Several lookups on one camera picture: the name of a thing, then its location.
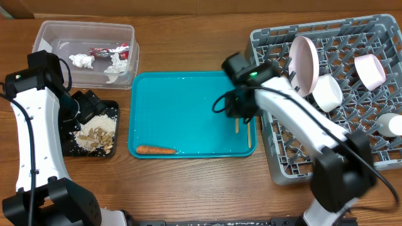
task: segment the gray dish rack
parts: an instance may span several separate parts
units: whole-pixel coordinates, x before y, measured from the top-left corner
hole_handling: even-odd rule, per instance
[[[331,74],[344,95],[341,106],[322,114],[349,132],[355,129],[366,132],[377,170],[402,167],[402,137],[382,137],[377,132],[382,125],[375,121],[381,114],[402,112],[402,35],[396,20],[380,14],[254,30],[245,56],[256,65],[271,62],[291,80],[295,73],[288,71],[289,49],[299,35],[314,42],[320,75]],[[380,59],[386,72],[384,84],[373,91],[365,88],[354,67],[355,57],[369,53]],[[269,112],[263,113],[262,122],[273,181],[279,185],[308,181],[312,161],[303,146]]]

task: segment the food wrapper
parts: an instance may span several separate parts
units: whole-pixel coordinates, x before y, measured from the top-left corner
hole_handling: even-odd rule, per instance
[[[130,46],[127,43],[119,45],[117,48],[89,48],[89,53],[95,57],[111,57],[113,54],[118,53],[122,60],[128,59]]]

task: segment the clear plastic container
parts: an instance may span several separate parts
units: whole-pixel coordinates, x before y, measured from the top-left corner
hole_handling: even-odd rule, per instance
[[[116,48],[127,43],[130,46],[127,68],[121,73],[104,73],[112,65],[111,57],[95,58],[93,69],[79,68],[72,64],[70,55],[90,55],[89,48]],[[64,59],[70,67],[73,87],[100,89],[131,89],[137,75],[139,46],[134,28],[125,24],[45,21],[42,23],[32,52],[46,50]],[[61,63],[63,76],[68,81],[66,66]]]

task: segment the blue plastic tray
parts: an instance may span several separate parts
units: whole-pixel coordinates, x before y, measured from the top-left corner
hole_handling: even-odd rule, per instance
[[[256,120],[247,125],[212,112],[215,100],[234,87],[224,72],[148,72],[133,82],[128,149],[137,158],[248,156],[256,149]],[[217,104],[217,109],[224,101]],[[137,154],[140,145],[172,148],[176,154]]]

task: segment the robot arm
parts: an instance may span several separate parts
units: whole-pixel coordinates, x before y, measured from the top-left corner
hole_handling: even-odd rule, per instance
[[[35,140],[36,187],[47,185],[48,178],[70,179],[64,165],[60,136],[58,133],[58,98],[48,88],[36,88],[20,92],[14,98],[32,118],[32,129]],[[16,191],[31,190],[30,140],[26,121],[22,112],[11,104],[18,127],[19,174]]]
[[[306,147],[314,161],[311,187],[315,200],[303,214],[302,225],[332,225],[357,198],[375,185],[374,174],[345,150],[347,146],[373,166],[369,140],[363,132],[349,134],[343,127],[321,115],[301,98],[293,90],[288,79],[280,77],[280,73],[268,62],[255,67],[248,64],[240,54],[235,54],[226,59],[222,68],[236,89],[217,100],[225,97],[224,109],[213,111],[225,110],[228,117],[247,119],[256,115],[260,109],[266,110]],[[286,97],[264,88],[279,91]],[[332,139],[295,102],[343,143],[339,144]]]
[[[301,98],[284,77],[273,77],[261,84],[262,87],[276,89],[288,94],[304,108],[306,108],[318,121],[328,128],[337,138],[345,141],[347,131],[321,115],[310,103]],[[276,118],[306,147],[311,158],[321,154],[321,149],[326,146],[334,148],[338,145],[329,137],[313,120],[306,115],[297,105],[286,97],[265,90],[255,91],[256,103],[260,109],[266,110]]]
[[[63,86],[58,57],[45,50],[29,54],[28,69],[7,75],[4,92],[31,118],[37,172],[35,189],[31,190],[30,135],[23,113],[11,104],[18,127],[19,175],[17,194],[2,202],[4,216],[14,225],[27,225],[30,212],[27,200],[34,194],[31,211],[34,225],[134,225],[126,212],[100,208],[94,194],[72,182],[67,173],[59,117],[68,117],[67,121],[80,119],[79,122],[85,123],[95,112],[82,110],[79,114],[80,103],[96,104],[98,110],[102,110],[102,103],[85,97],[80,98],[79,103],[71,98]],[[53,205],[40,208],[46,198],[51,199]]]
[[[310,103],[301,98],[291,87],[289,81],[284,77],[274,77],[261,84],[262,87],[276,89],[299,102],[306,108],[318,121],[328,128],[341,141],[346,141],[347,131],[331,122],[321,115]],[[276,116],[278,120],[306,147],[311,158],[321,155],[323,147],[335,148],[338,143],[329,137],[321,128],[317,126],[297,105],[289,99],[276,93],[265,90],[256,90],[255,98],[257,105]],[[347,211],[355,202],[353,198],[345,204],[338,212],[329,212],[323,206],[314,200],[311,207],[303,214],[304,222],[308,226],[330,226],[336,222],[345,211]]]

